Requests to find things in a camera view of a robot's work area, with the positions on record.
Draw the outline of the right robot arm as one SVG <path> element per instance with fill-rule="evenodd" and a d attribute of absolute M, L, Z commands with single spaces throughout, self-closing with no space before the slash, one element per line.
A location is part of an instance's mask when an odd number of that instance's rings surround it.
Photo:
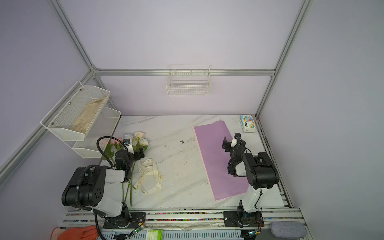
<path fill-rule="evenodd" d="M 228 174 L 235 178 L 246 177 L 249 183 L 246 196 L 240 200 L 237 210 L 224 212 L 225 225 L 243 228 L 256 224 L 261 227 L 262 201 L 268 190 L 280 181 L 275 164 L 266 152 L 254 156 L 239 133 L 234 135 L 232 141 L 224 138 L 222 149 L 231 156 L 227 164 Z"/>

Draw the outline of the white blue fake rose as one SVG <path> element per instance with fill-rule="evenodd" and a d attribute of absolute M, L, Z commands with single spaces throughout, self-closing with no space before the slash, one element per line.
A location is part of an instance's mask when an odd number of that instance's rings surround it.
<path fill-rule="evenodd" d="M 123 139 L 125 139 L 125 138 L 133 139 L 133 135 L 125 134 L 123 136 Z M 128 195 L 130 197 L 130 199 L 129 199 L 130 206 L 132 206 L 132 204 L 133 204 L 133 199 L 132 199 L 133 189 L 134 189 L 133 188 L 133 172 L 134 172 L 134 160 L 133 160 L 133 165 L 131 167 L 131 175 L 130 175 L 130 179 L 129 179 L 129 182 L 128 182 L 127 193 L 126 193 L 126 198 L 128 197 Z"/>

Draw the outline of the pink fake rose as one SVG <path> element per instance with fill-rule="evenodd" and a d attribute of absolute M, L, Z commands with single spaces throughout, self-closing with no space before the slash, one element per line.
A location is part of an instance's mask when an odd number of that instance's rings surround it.
<path fill-rule="evenodd" d="M 106 148 L 104 150 L 105 155 L 108 157 L 108 159 L 113 163 L 113 165 L 116 164 L 115 156 L 116 152 L 120 150 L 122 145 L 118 143 L 116 140 L 109 140 L 109 142 L 106 145 Z M 126 202 L 126 193 L 127 190 L 125 188 L 125 184 L 122 183 L 122 202 Z"/>

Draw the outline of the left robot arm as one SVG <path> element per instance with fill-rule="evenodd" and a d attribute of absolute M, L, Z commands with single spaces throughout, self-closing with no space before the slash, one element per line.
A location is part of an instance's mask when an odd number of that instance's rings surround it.
<path fill-rule="evenodd" d="M 102 140 L 114 140 L 118 144 L 114 161 L 101 148 Z M 77 168 L 62 194 L 62 204 L 92 212 L 95 217 L 104 218 L 106 223 L 124 228 L 134 221 L 126 201 L 114 200 L 105 193 L 105 188 L 111 184 L 131 185 L 134 163 L 145 157 L 148 145 L 141 146 L 139 140 L 134 143 L 131 138 L 121 141 L 112 136 L 103 136 L 97 139 L 96 147 L 109 166 L 89 165 Z"/>

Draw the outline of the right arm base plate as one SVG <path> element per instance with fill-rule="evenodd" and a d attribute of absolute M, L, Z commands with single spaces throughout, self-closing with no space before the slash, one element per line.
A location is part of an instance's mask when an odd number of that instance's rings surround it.
<path fill-rule="evenodd" d="M 264 227 L 264 220 L 261 211 L 254 213 L 237 212 L 237 211 L 224 211 L 224 224 L 225 227 Z"/>

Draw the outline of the pink purple wrapping paper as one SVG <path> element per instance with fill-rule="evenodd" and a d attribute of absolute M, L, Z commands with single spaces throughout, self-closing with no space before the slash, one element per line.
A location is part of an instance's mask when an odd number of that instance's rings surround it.
<path fill-rule="evenodd" d="M 205 166 L 214 200 L 223 200 L 247 192 L 246 178 L 235 178 L 228 174 L 230 153 L 222 149 L 224 138 L 232 137 L 224 121 L 193 128 L 196 142 Z"/>

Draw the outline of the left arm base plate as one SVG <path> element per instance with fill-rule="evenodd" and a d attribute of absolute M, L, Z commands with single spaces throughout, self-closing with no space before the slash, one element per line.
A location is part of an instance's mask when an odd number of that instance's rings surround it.
<path fill-rule="evenodd" d="M 130 212 L 127 217 L 106 218 L 104 229 L 135 229 L 139 224 L 144 224 L 147 213 L 145 212 Z"/>

